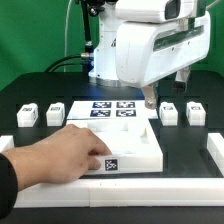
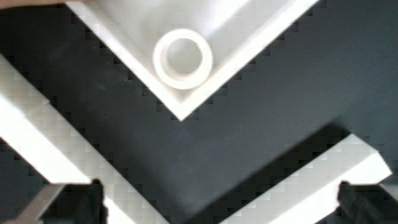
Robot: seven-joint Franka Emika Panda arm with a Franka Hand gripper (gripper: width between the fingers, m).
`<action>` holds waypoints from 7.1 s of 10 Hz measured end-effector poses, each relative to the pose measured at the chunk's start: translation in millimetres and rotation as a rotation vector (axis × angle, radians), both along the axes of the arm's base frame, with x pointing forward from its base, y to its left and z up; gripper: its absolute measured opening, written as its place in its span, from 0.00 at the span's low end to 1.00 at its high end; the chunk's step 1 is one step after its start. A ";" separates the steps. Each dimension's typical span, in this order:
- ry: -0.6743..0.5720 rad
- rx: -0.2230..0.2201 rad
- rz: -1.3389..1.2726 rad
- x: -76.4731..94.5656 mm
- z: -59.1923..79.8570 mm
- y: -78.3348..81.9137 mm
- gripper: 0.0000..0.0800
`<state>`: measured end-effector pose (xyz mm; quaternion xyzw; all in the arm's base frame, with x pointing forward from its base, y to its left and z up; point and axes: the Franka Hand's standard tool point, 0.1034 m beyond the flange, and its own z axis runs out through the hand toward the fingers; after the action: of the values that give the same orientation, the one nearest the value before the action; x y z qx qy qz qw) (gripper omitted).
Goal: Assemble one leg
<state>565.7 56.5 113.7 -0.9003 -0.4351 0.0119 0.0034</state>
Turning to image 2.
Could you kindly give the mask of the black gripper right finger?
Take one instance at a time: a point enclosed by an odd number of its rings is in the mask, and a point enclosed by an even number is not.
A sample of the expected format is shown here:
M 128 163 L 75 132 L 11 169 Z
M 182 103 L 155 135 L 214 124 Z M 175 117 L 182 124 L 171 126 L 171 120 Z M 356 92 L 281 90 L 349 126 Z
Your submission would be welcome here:
M 343 181 L 338 203 L 352 224 L 398 224 L 398 196 L 382 184 Z

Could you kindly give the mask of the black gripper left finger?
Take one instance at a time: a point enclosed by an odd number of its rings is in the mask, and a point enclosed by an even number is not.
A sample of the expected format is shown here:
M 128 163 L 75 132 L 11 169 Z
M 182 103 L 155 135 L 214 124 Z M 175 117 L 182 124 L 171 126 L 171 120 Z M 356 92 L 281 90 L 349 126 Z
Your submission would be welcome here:
M 107 224 L 105 189 L 89 184 L 48 184 L 16 218 L 16 224 Z

